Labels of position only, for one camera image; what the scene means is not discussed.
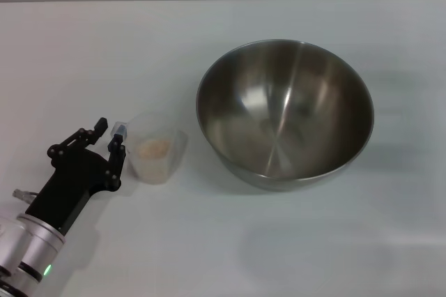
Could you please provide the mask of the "clear plastic measuring cup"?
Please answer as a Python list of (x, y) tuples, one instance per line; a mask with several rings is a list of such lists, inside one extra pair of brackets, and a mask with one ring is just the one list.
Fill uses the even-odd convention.
[(139, 181), (160, 185), (178, 169), (187, 135), (179, 129), (172, 115), (143, 112), (128, 122), (115, 122), (111, 135), (121, 135), (130, 168)]

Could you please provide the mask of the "white rice grains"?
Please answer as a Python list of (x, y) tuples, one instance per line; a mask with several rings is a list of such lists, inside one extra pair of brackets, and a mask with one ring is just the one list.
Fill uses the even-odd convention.
[(146, 139), (136, 147), (134, 169), (143, 182), (161, 184), (167, 180), (170, 148), (168, 139)]

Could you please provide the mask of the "stainless steel mixing bowl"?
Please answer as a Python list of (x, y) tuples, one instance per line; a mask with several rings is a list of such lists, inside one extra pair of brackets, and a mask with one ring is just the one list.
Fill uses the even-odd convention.
[(259, 40), (222, 55), (199, 83), (196, 115), (231, 173), (278, 192), (339, 173), (374, 129), (361, 76), (336, 54), (299, 40)]

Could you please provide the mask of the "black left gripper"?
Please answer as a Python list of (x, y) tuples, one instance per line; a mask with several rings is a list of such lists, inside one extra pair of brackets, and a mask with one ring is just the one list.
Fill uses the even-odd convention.
[(80, 128), (60, 144), (51, 145), (47, 155), (55, 171), (26, 210), (60, 234), (67, 234), (89, 199), (102, 191), (116, 192), (126, 157), (127, 125), (116, 124), (108, 144), (109, 159), (85, 149), (94, 145), (108, 129), (101, 117), (92, 130)]

